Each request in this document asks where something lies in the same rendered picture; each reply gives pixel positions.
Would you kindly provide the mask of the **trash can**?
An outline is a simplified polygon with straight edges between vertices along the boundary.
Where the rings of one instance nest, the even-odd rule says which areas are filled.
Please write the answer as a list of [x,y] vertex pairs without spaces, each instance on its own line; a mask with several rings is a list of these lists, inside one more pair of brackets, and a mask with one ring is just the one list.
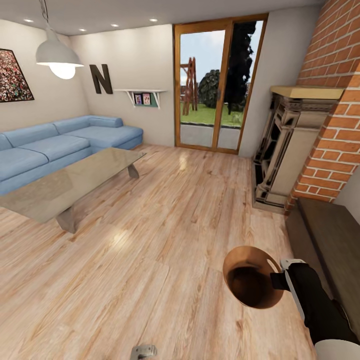
[[256,310],[269,310],[280,303],[285,290],[274,289],[270,273],[282,269],[275,259],[264,250],[242,245],[232,249],[224,259],[224,281],[233,296],[244,306]]

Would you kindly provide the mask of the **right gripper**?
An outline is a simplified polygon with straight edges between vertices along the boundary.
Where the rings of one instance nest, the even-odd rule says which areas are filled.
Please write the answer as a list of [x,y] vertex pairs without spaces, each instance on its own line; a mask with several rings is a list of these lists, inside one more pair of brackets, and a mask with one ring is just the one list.
[[276,290],[286,290],[291,291],[289,285],[286,282],[286,275],[284,273],[270,273],[270,278],[272,282],[272,288]]

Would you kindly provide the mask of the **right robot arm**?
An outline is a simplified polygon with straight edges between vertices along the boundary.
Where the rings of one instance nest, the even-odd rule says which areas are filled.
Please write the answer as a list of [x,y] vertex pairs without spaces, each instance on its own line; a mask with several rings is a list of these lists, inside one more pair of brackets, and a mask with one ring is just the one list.
[[316,270],[302,259],[280,259],[282,273],[270,273],[272,288],[291,291],[318,360],[360,360],[360,341],[341,304],[322,288]]

